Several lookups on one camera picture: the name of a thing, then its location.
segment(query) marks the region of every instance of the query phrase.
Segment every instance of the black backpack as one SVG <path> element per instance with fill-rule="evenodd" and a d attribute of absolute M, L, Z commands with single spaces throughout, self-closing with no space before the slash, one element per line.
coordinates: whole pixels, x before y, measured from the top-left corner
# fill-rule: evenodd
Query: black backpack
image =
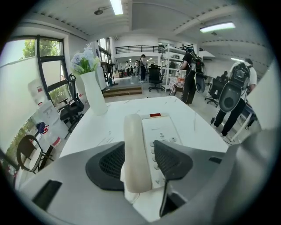
<path fill-rule="evenodd" d="M 191 71 L 196 73 L 203 73 L 203 67 L 204 67 L 204 63 L 201 61 L 201 59 L 198 56 L 192 54 L 192 60 L 190 64 Z"/>
<path fill-rule="evenodd" d="M 240 63 L 232 69 L 232 73 L 229 81 L 239 86 L 242 90 L 246 89 L 250 80 L 250 66 L 246 66 L 244 63 Z"/>

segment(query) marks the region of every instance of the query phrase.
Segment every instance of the flower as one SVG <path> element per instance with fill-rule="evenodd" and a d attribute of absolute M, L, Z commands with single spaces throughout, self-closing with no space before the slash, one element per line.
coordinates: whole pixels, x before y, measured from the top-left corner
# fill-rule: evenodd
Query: flower
<path fill-rule="evenodd" d="M 72 72 L 75 75 L 96 71 L 98 66 L 101 66 L 101 61 L 98 57 L 94 58 L 90 44 L 84 48 L 83 53 L 76 53 L 71 60 Z"/>

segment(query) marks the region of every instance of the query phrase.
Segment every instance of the wooden platform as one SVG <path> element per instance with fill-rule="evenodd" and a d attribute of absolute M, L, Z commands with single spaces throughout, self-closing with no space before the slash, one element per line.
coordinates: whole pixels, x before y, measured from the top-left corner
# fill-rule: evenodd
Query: wooden platform
<path fill-rule="evenodd" d="M 142 87 L 141 86 L 120 87 L 120 88 L 114 87 L 112 89 L 108 89 L 103 92 L 103 96 L 105 98 L 123 96 L 123 95 L 133 95 L 133 94 L 142 94 Z"/>

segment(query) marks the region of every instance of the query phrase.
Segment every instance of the fluorescent light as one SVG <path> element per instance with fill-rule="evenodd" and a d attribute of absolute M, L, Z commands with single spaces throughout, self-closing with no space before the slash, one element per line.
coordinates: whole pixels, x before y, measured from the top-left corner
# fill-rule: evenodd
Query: fluorescent light
<path fill-rule="evenodd" d="M 110 0 L 115 15 L 123 14 L 121 0 Z"/>
<path fill-rule="evenodd" d="M 227 22 L 227 23 L 220 23 L 220 24 L 215 24 L 207 27 L 203 27 L 200 29 L 201 32 L 206 33 L 214 30 L 223 30 L 223 29 L 231 29 L 235 28 L 235 25 L 233 22 Z"/>
<path fill-rule="evenodd" d="M 245 60 L 238 59 L 238 58 L 231 58 L 231 59 L 234 60 L 234 61 L 238 61 L 238 62 L 245 62 Z"/>

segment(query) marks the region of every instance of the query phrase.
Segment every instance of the white shirt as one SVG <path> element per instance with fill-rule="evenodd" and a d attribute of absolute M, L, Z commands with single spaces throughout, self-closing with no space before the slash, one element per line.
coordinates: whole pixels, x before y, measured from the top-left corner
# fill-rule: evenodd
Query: white shirt
<path fill-rule="evenodd" d="M 235 62 L 235 63 L 233 64 L 233 66 L 231 67 L 231 69 L 230 69 L 229 72 L 232 73 L 232 69 L 233 69 L 235 66 L 237 66 L 238 64 L 240 64 L 240 63 L 244 63 L 246 66 L 250 66 L 250 65 L 251 65 L 251 64 L 249 64 L 248 62 Z M 249 83 L 248 83 L 247 86 L 250 86 L 250 85 L 252 85 L 252 84 L 255 84 L 255 85 L 256 85 L 256 83 L 257 83 L 257 74 L 256 74 L 256 70 L 255 70 L 253 67 L 251 67 L 251 68 L 250 68 L 250 80 L 249 80 Z M 245 100 L 246 94 L 247 94 L 247 90 L 243 90 L 243 91 L 242 91 L 242 96 L 241 96 L 241 98 L 242 98 L 243 100 Z"/>
<path fill-rule="evenodd" d="M 146 60 L 145 60 L 145 58 L 141 58 L 140 63 L 141 63 L 140 66 L 142 66 L 142 64 L 143 64 L 143 66 L 146 67 Z"/>

